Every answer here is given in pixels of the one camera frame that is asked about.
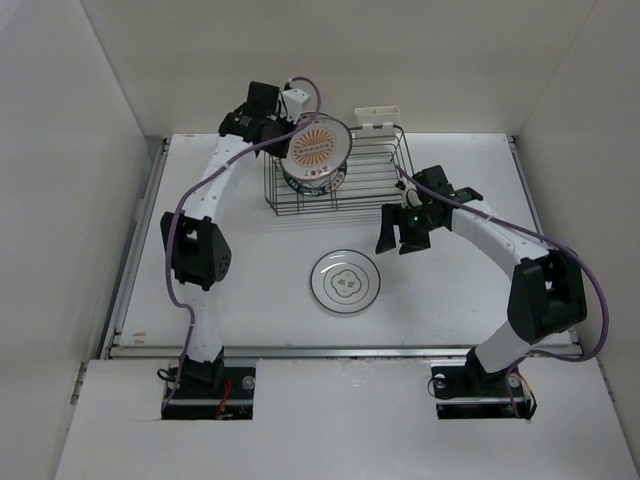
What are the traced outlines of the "orange sunburst plate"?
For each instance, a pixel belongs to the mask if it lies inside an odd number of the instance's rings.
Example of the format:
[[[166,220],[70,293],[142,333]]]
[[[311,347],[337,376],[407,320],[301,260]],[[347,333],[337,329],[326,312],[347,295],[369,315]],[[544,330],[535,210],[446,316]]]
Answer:
[[[318,114],[291,138],[287,156],[279,161],[280,168],[297,180],[323,179],[346,162],[352,143],[351,131],[342,121]]]

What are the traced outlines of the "white plate green clover emblem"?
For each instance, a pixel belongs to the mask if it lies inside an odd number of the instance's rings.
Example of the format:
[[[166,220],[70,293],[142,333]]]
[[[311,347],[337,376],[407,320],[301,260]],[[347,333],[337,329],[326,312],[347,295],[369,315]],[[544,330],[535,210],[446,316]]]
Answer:
[[[309,275],[312,298],[337,316],[355,316],[368,310],[381,290],[377,265],[364,253],[338,249],[326,253]]]

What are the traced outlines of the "green rim lettered plate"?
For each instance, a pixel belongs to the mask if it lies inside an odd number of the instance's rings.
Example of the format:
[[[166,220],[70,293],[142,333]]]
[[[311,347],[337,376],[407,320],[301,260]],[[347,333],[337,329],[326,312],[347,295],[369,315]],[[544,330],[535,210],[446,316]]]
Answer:
[[[294,192],[311,197],[322,197],[336,191],[345,181],[348,171],[347,161],[344,161],[337,170],[330,175],[317,180],[300,180],[287,174],[278,160],[276,165],[282,172],[286,185]]]

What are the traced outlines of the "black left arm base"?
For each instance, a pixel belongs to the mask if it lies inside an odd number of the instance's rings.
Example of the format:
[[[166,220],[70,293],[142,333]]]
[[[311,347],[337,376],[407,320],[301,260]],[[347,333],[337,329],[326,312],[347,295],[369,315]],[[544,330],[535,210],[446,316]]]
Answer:
[[[239,421],[253,419],[256,368],[254,366],[225,367],[220,380],[206,384],[183,378],[169,399],[176,367],[159,369],[158,377],[165,382],[160,414],[162,420]]]

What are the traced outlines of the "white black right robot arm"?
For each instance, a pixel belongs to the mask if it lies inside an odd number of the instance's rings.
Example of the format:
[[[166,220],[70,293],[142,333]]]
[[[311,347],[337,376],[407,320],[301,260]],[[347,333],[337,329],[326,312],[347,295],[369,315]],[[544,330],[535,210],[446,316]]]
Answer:
[[[487,393],[534,346],[585,320],[582,269],[567,251],[496,216],[476,190],[454,188],[441,166],[402,174],[395,188],[401,200],[381,208],[376,253],[426,250],[431,232],[446,229],[473,244],[511,282],[505,322],[468,352],[459,371],[467,395]]]

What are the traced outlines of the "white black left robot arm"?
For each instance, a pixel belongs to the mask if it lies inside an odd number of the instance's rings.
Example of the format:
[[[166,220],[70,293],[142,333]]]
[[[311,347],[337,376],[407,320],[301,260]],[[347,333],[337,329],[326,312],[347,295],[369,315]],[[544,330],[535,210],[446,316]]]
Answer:
[[[201,295],[221,282],[232,252],[220,222],[245,164],[265,152],[283,158],[291,138],[309,120],[303,113],[318,91],[307,93],[291,81],[283,86],[253,81],[247,97],[221,121],[213,154],[201,178],[160,221],[164,280],[174,307],[188,318],[178,364],[166,374],[167,395],[195,389],[217,394],[224,382],[224,347]]]

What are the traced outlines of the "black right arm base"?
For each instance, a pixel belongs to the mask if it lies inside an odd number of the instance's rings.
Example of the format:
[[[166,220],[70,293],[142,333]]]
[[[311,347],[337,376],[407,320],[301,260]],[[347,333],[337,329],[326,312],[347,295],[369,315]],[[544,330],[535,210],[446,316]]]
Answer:
[[[509,373],[481,380],[463,365],[436,365],[431,368],[427,392],[436,400],[439,420],[529,421],[538,402],[517,368]]]

